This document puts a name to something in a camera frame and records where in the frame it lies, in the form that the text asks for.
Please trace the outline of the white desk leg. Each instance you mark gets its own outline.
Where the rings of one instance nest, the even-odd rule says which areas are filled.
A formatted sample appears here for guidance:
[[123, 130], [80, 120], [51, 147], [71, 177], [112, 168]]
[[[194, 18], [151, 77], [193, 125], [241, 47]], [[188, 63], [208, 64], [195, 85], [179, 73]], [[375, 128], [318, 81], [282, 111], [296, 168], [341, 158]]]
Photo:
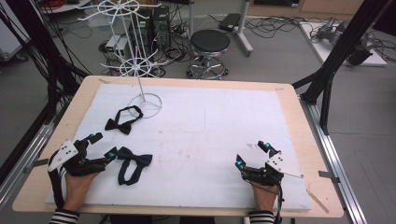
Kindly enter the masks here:
[[248, 42], [244, 34], [245, 30], [245, 22], [248, 15], [248, 7], [249, 7], [250, 0], [242, 0], [242, 7], [240, 11], [240, 20], [238, 26], [234, 29], [235, 34], [241, 44], [242, 49], [245, 51], [246, 55], [249, 57], [250, 54], [254, 51], [253, 47]]

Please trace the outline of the black computer tower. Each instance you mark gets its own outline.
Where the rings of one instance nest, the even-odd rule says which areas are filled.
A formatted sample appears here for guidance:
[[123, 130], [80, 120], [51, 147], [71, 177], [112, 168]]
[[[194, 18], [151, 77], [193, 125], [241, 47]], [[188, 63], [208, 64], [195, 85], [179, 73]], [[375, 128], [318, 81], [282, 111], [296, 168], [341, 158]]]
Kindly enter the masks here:
[[129, 36], [133, 47], [137, 46], [136, 38], [143, 41], [139, 48], [145, 49], [147, 54], [155, 50], [165, 50], [171, 47], [170, 43], [170, 9], [169, 6], [142, 8], [137, 12], [140, 17], [133, 15], [129, 25]]

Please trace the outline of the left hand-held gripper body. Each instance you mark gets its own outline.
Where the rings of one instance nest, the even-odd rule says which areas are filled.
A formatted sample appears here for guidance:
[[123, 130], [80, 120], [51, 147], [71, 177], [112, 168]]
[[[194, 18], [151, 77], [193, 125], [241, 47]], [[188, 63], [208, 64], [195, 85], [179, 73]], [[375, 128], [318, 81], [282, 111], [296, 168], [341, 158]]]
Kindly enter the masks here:
[[66, 140], [61, 147], [49, 158], [48, 173], [59, 174], [64, 168], [72, 176], [100, 173], [106, 169], [106, 158], [88, 159], [87, 148], [91, 140], [83, 139], [72, 143]]

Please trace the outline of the white wire display rack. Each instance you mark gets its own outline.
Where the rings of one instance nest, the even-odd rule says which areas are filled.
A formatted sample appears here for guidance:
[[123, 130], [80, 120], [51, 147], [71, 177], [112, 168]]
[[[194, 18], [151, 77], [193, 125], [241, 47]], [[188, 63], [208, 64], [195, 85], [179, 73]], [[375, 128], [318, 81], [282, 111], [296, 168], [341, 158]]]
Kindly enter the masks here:
[[101, 3], [89, 8], [95, 8], [96, 12], [83, 18], [84, 21], [98, 14], [107, 16], [112, 34], [115, 34], [113, 23], [116, 18], [121, 20], [127, 38], [127, 46], [130, 56], [122, 56], [116, 43], [113, 54], [120, 60], [120, 65], [114, 66], [120, 72], [121, 77], [133, 77], [140, 92], [130, 100], [129, 105], [137, 105], [143, 113], [144, 119], [152, 118], [160, 113], [163, 108], [161, 97], [155, 93], [143, 89], [141, 77], [156, 77], [153, 74], [155, 67], [152, 58], [154, 53], [148, 55], [144, 45], [139, 22], [147, 17], [139, 13], [144, 7], [159, 7], [158, 5], [141, 5], [137, 0], [103, 0]]

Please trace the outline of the small black bow tie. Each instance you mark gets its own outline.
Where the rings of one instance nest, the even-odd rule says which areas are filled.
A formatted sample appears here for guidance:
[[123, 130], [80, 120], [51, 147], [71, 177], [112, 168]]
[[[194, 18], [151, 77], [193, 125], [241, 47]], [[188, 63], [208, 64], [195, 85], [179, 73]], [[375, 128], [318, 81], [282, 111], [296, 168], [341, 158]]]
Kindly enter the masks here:
[[[138, 114], [138, 116], [135, 117], [134, 119], [131, 119], [131, 120], [123, 122], [122, 124], [119, 124], [120, 113], [122, 111], [127, 111], [130, 109], [133, 109]], [[135, 123], [136, 121], [138, 121], [139, 119], [142, 119], [143, 116], [144, 116], [144, 114], [143, 114], [142, 110], [137, 105], [126, 106], [117, 112], [116, 117], [114, 119], [109, 119], [107, 121], [105, 130], [106, 131], [119, 130], [124, 134], [129, 134], [130, 131], [132, 130], [132, 124]]]

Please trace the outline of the thin wooden stick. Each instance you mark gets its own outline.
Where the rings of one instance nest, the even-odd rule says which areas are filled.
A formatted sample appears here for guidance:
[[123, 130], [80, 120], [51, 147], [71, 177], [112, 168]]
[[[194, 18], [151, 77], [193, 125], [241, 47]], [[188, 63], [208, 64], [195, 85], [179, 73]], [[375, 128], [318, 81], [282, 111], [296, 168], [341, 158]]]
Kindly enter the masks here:
[[325, 206], [325, 204], [309, 189], [306, 190], [308, 195], [311, 197], [311, 199], [326, 213], [329, 214], [329, 209]]

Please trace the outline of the person's left hand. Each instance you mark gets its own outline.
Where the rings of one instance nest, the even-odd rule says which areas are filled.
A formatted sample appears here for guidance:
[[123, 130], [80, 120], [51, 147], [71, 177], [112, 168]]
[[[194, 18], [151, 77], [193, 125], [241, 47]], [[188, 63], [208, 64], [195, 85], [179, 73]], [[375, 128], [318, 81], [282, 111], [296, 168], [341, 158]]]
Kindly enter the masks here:
[[66, 174], [66, 200], [63, 209], [78, 212], [85, 202], [92, 181], [97, 176], [98, 173], [83, 176]]

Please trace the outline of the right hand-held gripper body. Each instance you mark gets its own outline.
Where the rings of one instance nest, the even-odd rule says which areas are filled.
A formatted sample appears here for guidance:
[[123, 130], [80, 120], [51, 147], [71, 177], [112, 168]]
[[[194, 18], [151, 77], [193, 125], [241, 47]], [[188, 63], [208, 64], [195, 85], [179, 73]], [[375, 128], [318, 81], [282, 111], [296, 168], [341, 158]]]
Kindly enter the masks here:
[[272, 153], [261, 168], [249, 167], [241, 160], [241, 177], [264, 186], [278, 185], [284, 175], [303, 178], [301, 170], [281, 151]]

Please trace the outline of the small white electronics box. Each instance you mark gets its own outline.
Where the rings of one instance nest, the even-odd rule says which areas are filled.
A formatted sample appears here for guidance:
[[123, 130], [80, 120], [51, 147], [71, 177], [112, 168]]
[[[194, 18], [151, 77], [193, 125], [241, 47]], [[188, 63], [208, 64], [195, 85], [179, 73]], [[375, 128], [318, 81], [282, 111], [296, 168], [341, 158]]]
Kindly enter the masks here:
[[105, 45], [106, 56], [112, 59], [129, 59], [131, 52], [129, 49], [128, 40], [126, 37], [120, 35], [113, 35]]

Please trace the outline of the large dark bow tie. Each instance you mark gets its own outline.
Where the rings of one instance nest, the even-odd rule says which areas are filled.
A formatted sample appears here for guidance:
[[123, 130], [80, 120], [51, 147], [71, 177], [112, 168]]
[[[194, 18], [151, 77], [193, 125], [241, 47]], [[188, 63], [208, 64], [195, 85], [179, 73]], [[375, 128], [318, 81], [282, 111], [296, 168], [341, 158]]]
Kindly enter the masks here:
[[[118, 182], [120, 185], [131, 186], [138, 182], [143, 169], [151, 164], [152, 156], [150, 154], [135, 155], [129, 148], [122, 147], [118, 151], [118, 160], [123, 160], [118, 175]], [[132, 173], [131, 178], [129, 180], [126, 180], [125, 174], [131, 161], [134, 161], [136, 163], [136, 168]]]

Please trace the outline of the aluminium rail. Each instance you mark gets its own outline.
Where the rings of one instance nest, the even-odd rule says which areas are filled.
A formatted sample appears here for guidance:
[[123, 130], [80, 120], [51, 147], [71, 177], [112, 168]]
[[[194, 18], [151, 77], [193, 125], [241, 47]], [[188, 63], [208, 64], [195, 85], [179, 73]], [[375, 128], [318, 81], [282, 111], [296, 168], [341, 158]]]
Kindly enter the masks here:
[[43, 160], [39, 156], [53, 135], [57, 124], [55, 119], [48, 124], [34, 122], [0, 167], [0, 207], [7, 204], [22, 180], [29, 175], [23, 172], [24, 167], [33, 161]]
[[336, 147], [331, 137], [326, 134], [319, 125], [320, 113], [318, 107], [316, 105], [310, 105], [303, 100], [301, 100], [300, 103], [308, 119], [311, 130], [317, 138], [319, 150], [328, 168], [327, 174], [341, 199], [342, 208], [346, 211], [352, 224], [368, 224], [355, 192], [348, 180], [347, 173], [336, 151]]

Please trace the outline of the grey metal bracket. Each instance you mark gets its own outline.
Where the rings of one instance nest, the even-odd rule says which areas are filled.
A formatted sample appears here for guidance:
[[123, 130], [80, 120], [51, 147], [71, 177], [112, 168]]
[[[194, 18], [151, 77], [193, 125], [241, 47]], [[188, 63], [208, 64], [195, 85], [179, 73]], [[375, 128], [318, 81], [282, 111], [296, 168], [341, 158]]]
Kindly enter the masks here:
[[47, 165], [48, 162], [49, 162], [48, 159], [33, 161], [29, 165], [24, 167], [23, 172], [25, 174], [30, 174], [35, 167], [41, 166], [41, 165]]
[[329, 178], [333, 183], [340, 183], [339, 177], [335, 176], [333, 173], [318, 171], [320, 177]]

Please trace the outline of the black flat box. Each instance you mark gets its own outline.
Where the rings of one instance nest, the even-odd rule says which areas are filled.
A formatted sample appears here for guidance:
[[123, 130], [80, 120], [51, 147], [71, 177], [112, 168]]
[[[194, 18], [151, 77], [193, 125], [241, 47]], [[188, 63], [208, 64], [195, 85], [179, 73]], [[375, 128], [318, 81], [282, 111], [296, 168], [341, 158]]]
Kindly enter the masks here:
[[220, 30], [231, 32], [239, 23], [240, 15], [238, 13], [228, 14], [219, 24]]

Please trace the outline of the white panel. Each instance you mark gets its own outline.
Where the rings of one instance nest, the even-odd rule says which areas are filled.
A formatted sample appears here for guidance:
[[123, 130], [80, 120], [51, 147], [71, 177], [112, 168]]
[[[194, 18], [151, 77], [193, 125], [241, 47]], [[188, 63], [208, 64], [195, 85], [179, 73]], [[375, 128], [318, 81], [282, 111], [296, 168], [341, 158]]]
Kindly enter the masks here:
[[[25, 32], [18, 20], [11, 22], [17, 35], [25, 42], [30, 41], [30, 36]], [[8, 62], [22, 48], [20, 41], [11, 33], [8, 27], [0, 20], [0, 61]]]

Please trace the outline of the light wooden table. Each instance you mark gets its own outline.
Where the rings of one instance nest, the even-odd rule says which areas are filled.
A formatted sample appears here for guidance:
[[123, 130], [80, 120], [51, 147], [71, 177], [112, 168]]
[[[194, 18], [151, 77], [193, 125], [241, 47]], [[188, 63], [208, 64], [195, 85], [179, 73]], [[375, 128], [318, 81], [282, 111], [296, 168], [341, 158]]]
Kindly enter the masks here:
[[[158, 87], [161, 91], [166, 88], [187, 88], [187, 90], [203, 89], [204, 91], [258, 91], [260, 93], [274, 93], [278, 99], [280, 112], [275, 112], [269, 105], [269, 98], [267, 96], [259, 96], [257, 100], [242, 100], [242, 103], [254, 103], [253, 105], [264, 106], [264, 109], [269, 109], [270, 115], [280, 115], [286, 122], [287, 130], [281, 133], [276, 133], [276, 127], [269, 128], [270, 115], [264, 116], [264, 112], [260, 112], [259, 119], [268, 123], [268, 128], [249, 128], [246, 125], [241, 127], [243, 133], [253, 131], [258, 133], [260, 139], [264, 139], [273, 144], [276, 148], [283, 148], [286, 151], [286, 143], [296, 155], [297, 163], [300, 165], [301, 171], [304, 175], [304, 190], [307, 189], [313, 192], [329, 209], [329, 214], [326, 214], [308, 195], [308, 201], [311, 204], [311, 209], [303, 211], [302, 209], [286, 209], [282, 212], [284, 217], [312, 217], [312, 218], [339, 218], [344, 215], [344, 210], [338, 199], [337, 193], [332, 185], [330, 179], [320, 177], [318, 171], [325, 170], [326, 165], [320, 155], [316, 140], [312, 134], [311, 128], [305, 117], [304, 111], [301, 107], [300, 101], [296, 95], [294, 88], [290, 84], [282, 83], [262, 83], [262, 82], [241, 82], [241, 81], [216, 81], [216, 80], [192, 80], [179, 78], [141, 78], [142, 84], [145, 88]], [[121, 85], [129, 87], [132, 92], [133, 88], [137, 88], [136, 80], [132, 77], [102, 77], [89, 76], [86, 77], [70, 106], [66, 109], [64, 116], [61, 118], [58, 126], [55, 128], [53, 135], [46, 144], [40, 159], [47, 158], [51, 153], [61, 145], [61, 142], [66, 138], [73, 138], [76, 136], [78, 128], [82, 127], [82, 121], [94, 101], [94, 97], [101, 87], [110, 87], [110, 84], [117, 86]], [[247, 93], [236, 93], [236, 96], [241, 96], [245, 99]], [[27, 180], [21, 187], [20, 192], [12, 204], [12, 208], [17, 212], [33, 212], [43, 213], [51, 212], [55, 209], [54, 203], [45, 203], [45, 199], [50, 193], [50, 178], [47, 175], [47, 168], [44, 165], [35, 167], [27, 177]], [[167, 203], [164, 206], [145, 206], [145, 205], [84, 205], [82, 211], [85, 213], [121, 213], [121, 212], [151, 212], [161, 215], [210, 215], [210, 216], [244, 216], [247, 212], [247, 207], [242, 208], [214, 208], [214, 207], [188, 207], [187, 205], [171, 206]]]

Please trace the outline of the white floor platform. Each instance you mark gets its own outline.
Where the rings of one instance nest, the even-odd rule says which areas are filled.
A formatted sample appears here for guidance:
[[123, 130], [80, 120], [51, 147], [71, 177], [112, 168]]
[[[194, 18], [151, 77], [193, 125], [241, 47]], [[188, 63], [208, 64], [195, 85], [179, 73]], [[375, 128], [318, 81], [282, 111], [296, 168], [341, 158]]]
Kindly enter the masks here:
[[[324, 22], [303, 21], [300, 23], [300, 27], [308, 43], [317, 54], [319, 60], [323, 63], [332, 51], [332, 44], [327, 39], [314, 39], [314, 35], [322, 25], [324, 25]], [[373, 49], [370, 50], [370, 53], [371, 55], [361, 63], [361, 66], [382, 67], [387, 65], [387, 63]]]

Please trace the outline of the black round stool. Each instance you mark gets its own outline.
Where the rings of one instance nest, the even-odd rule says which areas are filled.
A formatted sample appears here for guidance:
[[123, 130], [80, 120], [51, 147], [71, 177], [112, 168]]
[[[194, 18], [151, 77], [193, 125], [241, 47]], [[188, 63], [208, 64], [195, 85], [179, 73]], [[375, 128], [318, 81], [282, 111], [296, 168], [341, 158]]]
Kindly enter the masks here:
[[191, 60], [186, 75], [198, 79], [221, 79], [229, 74], [219, 56], [230, 46], [230, 38], [217, 30], [200, 30], [192, 34], [191, 49], [195, 57]]

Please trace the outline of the white foam mat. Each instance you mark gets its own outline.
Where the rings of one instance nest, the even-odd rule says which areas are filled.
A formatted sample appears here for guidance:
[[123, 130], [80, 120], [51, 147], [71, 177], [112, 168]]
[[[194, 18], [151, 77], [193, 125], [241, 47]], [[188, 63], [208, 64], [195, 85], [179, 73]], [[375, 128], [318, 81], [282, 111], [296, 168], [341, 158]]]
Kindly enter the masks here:
[[[137, 183], [120, 185], [118, 175], [122, 162], [111, 162], [104, 172], [92, 183], [86, 202], [92, 205], [145, 205], [251, 208], [254, 205], [250, 185], [245, 182], [235, 167], [239, 154], [247, 165], [263, 167], [268, 156], [258, 142], [270, 143], [249, 128], [268, 128], [268, 123], [259, 119], [260, 112], [270, 115], [269, 109], [242, 100], [257, 100], [267, 96], [271, 109], [280, 112], [274, 93], [258, 91], [237, 91], [247, 97], [236, 96], [231, 91], [204, 91], [203, 89], [158, 87], [143, 89], [159, 95], [163, 101], [160, 113], [149, 119], [139, 119], [132, 124], [129, 134], [119, 130], [106, 131], [109, 119], [129, 105], [140, 90], [114, 84], [101, 87], [93, 104], [85, 114], [82, 127], [76, 138], [82, 139], [91, 133], [101, 133], [103, 138], [89, 146], [88, 156], [100, 158], [111, 148], [129, 148], [135, 155], [150, 154], [152, 162], [145, 167]], [[287, 130], [280, 115], [270, 115], [269, 128], [276, 127], [276, 133]], [[299, 164], [289, 141], [283, 148], [276, 148], [297, 167]]]

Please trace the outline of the person's right hand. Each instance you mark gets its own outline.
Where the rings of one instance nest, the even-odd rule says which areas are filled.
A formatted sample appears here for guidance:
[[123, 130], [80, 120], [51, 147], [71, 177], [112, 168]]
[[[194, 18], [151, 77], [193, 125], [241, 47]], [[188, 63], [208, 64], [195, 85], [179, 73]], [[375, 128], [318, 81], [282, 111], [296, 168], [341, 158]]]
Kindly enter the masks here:
[[259, 211], [273, 211], [278, 194], [277, 186], [263, 186], [256, 182], [250, 183], [253, 189], [256, 209]]

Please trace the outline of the black metal frame post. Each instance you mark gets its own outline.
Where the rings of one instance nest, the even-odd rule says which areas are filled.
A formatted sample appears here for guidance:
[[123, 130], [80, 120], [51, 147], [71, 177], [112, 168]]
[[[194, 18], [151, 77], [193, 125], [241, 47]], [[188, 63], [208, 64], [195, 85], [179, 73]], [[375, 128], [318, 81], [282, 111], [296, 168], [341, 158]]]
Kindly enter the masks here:
[[46, 23], [41, 19], [35, 0], [5, 2], [30, 37], [31, 46], [18, 34], [19, 27], [2, 9], [0, 20], [26, 49], [40, 75], [47, 81], [48, 103], [44, 108], [44, 115], [45, 121], [50, 121], [57, 116], [57, 105], [62, 100], [70, 100], [77, 93], [82, 80], [90, 73], [75, 66], [72, 59], [67, 61], [58, 50]]
[[329, 134], [328, 117], [332, 97], [333, 79], [360, 38], [368, 30], [389, 1], [390, 0], [364, 0], [322, 66], [312, 75], [304, 77], [292, 84], [294, 89], [309, 84], [308, 89], [301, 94], [301, 99], [309, 105], [315, 105], [318, 97], [322, 95], [319, 127], [326, 135]]

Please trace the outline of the grey robot equipment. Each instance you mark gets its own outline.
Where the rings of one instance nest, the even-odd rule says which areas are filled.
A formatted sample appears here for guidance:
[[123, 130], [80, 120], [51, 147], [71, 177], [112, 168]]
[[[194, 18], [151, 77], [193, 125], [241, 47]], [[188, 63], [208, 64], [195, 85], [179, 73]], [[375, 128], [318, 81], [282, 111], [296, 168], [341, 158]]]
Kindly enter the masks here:
[[[326, 39], [334, 47], [349, 25], [349, 21], [342, 21], [334, 27], [335, 21], [336, 18], [331, 17], [324, 25], [318, 28], [317, 32], [311, 36], [311, 39], [317, 41]], [[365, 33], [354, 46], [353, 50], [349, 52], [346, 57], [347, 63], [350, 65], [362, 64], [373, 55], [371, 50], [374, 46], [375, 35], [372, 33]]]

